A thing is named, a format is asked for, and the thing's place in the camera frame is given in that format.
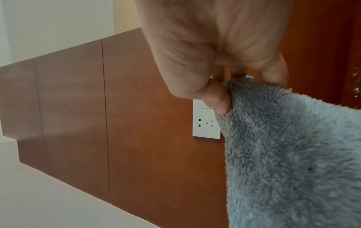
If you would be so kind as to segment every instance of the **white floor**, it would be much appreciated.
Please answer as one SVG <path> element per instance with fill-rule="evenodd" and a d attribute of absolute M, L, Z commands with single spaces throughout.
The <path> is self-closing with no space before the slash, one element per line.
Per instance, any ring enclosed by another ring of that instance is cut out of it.
<path fill-rule="evenodd" d="M 18 162 L 16 141 L 0 136 L 1 228 L 157 228 Z"/>

